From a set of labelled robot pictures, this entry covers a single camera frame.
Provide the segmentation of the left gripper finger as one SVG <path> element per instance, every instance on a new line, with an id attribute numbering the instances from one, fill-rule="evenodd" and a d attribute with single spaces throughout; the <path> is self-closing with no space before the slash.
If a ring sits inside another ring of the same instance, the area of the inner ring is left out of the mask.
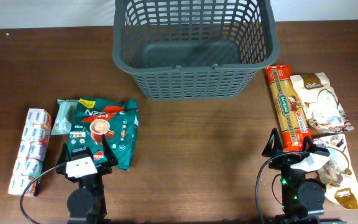
<path id="1" fill-rule="evenodd" d="M 118 158 L 113 153 L 111 147 L 108 144 L 105 134 L 102 134 L 102 145 L 104 156 L 107 159 L 109 166 L 116 166 L 119 164 Z"/>
<path id="2" fill-rule="evenodd" d="M 68 146 L 67 143 L 63 143 L 62 145 L 62 151 L 59 155 L 58 161 L 57 161 L 57 165 L 66 163 L 68 161 L 70 161 L 71 157 L 70 157 L 70 153 L 68 150 Z"/>

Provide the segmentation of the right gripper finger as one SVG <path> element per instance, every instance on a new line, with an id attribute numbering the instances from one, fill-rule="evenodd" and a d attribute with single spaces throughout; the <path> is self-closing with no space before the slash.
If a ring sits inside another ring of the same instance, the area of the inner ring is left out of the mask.
<path id="1" fill-rule="evenodd" d="M 262 152 L 263 157 L 275 157 L 282 154 L 282 142 L 277 128 L 273 128 Z"/>
<path id="2" fill-rule="evenodd" d="M 313 144 L 312 139 L 309 136 L 306 136 L 303 140 L 302 151 L 303 152 L 314 152 L 315 151 L 315 146 Z"/>

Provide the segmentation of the Kleenex tissue multipack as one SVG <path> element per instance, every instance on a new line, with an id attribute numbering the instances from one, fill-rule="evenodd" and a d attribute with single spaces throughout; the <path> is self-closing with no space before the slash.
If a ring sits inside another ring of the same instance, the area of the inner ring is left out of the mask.
<path id="1" fill-rule="evenodd" d="M 39 175 L 44 168 L 51 125 L 52 117 L 44 109 L 28 110 L 8 194 L 21 195 L 26 190 L 26 196 L 38 196 L 41 180 Z"/>

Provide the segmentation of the green Nescafe coffee bag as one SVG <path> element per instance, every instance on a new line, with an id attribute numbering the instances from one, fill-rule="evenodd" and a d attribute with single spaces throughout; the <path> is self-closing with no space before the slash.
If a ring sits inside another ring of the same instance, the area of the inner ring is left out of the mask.
<path id="1" fill-rule="evenodd" d="M 95 165 L 108 161 L 103 138 L 118 159 L 118 169 L 129 170 L 139 128 L 136 100 L 117 103 L 101 98 L 78 100 L 68 137 L 68 152 L 90 148 Z"/>

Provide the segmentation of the beige snack bag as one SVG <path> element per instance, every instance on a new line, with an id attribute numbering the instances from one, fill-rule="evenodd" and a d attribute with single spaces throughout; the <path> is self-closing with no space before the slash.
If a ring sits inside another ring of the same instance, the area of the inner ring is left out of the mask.
<path id="1" fill-rule="evenodd" d="M 354 129 L 325 73 L 298 73 L 290 80 L 307 123 L 317 132 L 336 134 Z"/>
<path id="2" fill-rule="evenodd" d="M 329 151 L 329 161 L 318 170 L 320 181 L 326 185 L 325 197 L 346 209 L 358 210 L 358 181 L 345 135 L 324 136 L 314 139 L 313 143 Z"/>

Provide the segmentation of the pale green clear packet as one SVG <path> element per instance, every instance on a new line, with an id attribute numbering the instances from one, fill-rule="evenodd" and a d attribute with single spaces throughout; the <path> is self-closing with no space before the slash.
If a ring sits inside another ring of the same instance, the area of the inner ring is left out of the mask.
<path id="1" fill-rule="evenodd" d="M 78 100 L 57 100 L 59 105 L 51 135 L 69 134 Z"/>

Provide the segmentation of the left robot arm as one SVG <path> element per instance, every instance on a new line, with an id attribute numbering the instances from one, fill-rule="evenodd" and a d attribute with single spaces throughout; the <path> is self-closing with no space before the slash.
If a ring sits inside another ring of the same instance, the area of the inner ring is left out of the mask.
<path id="1" fill-rule="evenodd" d="M 90 148 L 82 147 L 69 152 L 67 144 L 62 146 L 56 173 L 78 184 L 78 188 L 67 199 L 67 209 L 70 212 L 68 223 L 112 223 L 112 220 L 106 218 L 103 176 L 111 174 L 112 167 L 118 165 L 119 161 L 104 134 L 102 146 L 107 161 L 97 165 Z"/>

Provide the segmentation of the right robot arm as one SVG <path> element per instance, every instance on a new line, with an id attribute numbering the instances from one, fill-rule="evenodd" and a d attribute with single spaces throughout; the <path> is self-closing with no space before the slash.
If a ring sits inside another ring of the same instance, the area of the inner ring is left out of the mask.
<path id="1" fill-rule="evenodd" d="M 280 171 L 283 214 L 269 223 L 343 223 L 342 220 L 322 220 L 326 185 L 315 178 L 307 178 L 327 163 L 329 150 L 316 145 L 307 137 L 300 151 L 285 152 L 277 128 L 273 128 L 262 152 L 268 160 L 261 166 L 255 184 L 255 202 L 260 221 L 265 222 L 259 206 L 259 182 L 265 167 Z"/>

